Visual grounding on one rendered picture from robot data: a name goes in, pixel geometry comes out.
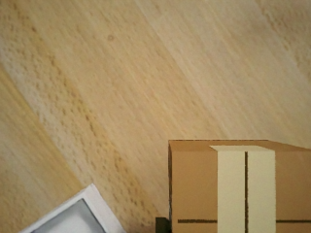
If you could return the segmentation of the white square tray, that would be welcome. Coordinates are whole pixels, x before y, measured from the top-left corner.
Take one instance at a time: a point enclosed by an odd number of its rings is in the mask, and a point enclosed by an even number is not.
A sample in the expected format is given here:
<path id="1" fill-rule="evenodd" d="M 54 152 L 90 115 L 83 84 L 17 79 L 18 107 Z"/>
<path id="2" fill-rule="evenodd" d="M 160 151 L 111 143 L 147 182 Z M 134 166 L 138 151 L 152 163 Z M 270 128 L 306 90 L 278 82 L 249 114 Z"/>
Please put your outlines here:
<path id="1" fill-rule="evenodd" d="M 106 232 L 126 233 L 92 183 L 18 233 Z"/>

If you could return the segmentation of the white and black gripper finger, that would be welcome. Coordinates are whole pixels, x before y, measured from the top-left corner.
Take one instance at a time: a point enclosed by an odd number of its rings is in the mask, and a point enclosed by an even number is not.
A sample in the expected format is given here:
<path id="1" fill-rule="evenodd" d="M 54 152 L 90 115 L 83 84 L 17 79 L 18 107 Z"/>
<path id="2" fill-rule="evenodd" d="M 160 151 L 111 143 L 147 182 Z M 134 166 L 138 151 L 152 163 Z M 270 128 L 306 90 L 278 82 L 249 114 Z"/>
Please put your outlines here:
<path id="1" fill-rule="evenodd" d="M 155 218 L 155 233 L 171 233 L 170 220 L 166 217 L 157 216 Z"/>

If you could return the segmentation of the brown cardboard box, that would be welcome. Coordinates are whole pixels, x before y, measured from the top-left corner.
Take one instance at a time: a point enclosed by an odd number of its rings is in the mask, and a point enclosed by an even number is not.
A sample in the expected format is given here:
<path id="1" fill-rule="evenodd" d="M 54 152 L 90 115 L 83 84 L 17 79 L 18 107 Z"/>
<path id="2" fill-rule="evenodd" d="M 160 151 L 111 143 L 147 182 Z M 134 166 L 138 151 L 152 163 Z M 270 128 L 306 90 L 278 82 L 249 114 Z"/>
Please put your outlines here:
<path id="1" fill-rule="evenodd" d="M 171 233 L 311 233 L 311 149 L 168 140 Z"/>

